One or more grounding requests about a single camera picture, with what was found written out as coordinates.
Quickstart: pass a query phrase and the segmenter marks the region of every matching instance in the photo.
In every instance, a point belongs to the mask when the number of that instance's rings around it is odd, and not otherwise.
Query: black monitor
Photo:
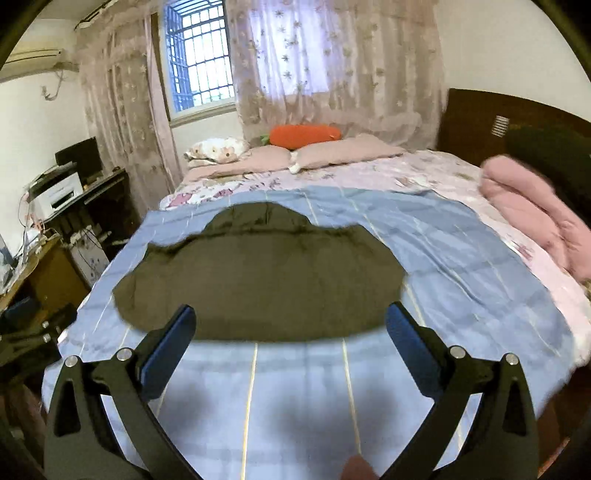
[[[96,143],[95,137],[83,140],[59,151],[56,153],[56,162],[60,166],[69,162],[75,162],[76,171],[78,172],[82,185],[94,181],[103,170],[103,164],[100,161],[99,146]]]

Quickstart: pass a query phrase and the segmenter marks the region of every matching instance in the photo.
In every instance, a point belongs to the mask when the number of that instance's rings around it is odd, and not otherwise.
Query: silver bolt
[[[122,348],[117,352],[117,360],[124,362],[125,360],[129,360],[133,354],[130,348]]]
[[[457,345],[454,345],[453,347],[451,347],[449,349],[449,352],[453,358],[457,358],[457,359],[464,358],[466,356],[466,351],[461,346],[457,346]]]
[[[70,355],[64,363],[67,367],[73,367],[78,363],[78,357],[76,355]]]
[[[519,363],[519,357],[514,353],[508,353],[505,355],[505,360],[509,365],[517,365]]]

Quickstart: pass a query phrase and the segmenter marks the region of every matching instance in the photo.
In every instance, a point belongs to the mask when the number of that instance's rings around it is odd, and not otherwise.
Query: wall
[[[531,0],[439,0],[436,18],[449,87],[527,98],[591,121],[591,82]]]
[[[67,47],[72,44],[67,42],[72,39],[74,24],[37,20],[23,38],[43,43],[45,32],[49,42],[58,41]],[[23,228],[18,222],[17,209],[24,186],[55,165],[55,152],[89,136],[77,74],[65,72],[65,78],[57,99],[52,102],[41,96],[41,86],[46,85],[48,93],[54,94],[57,86],[54,73],[0,83],[0,234],[13,254],[22,242]]]
[[[211,137],[243,138],[244,134],[242,133],[238,114],[228,112],[174,127],[173,137],[177,147],[177,155],[179,158],[183,158],[183,154],[189,147],[201,140],[207,140]]]

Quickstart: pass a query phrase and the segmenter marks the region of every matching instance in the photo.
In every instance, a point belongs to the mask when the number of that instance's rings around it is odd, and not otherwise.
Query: white printer
[[[47,170],[29,184],[28,191],[31,212],[39,220],[47,220],[82,195],[76,164],[70,162]]]

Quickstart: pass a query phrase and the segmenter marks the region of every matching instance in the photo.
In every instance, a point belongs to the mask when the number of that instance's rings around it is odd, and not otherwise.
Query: orange pillow
[[[312,143],[340,140],[338,128],[328,125],[279,125],[269,135],[271,145],[297,150]]]

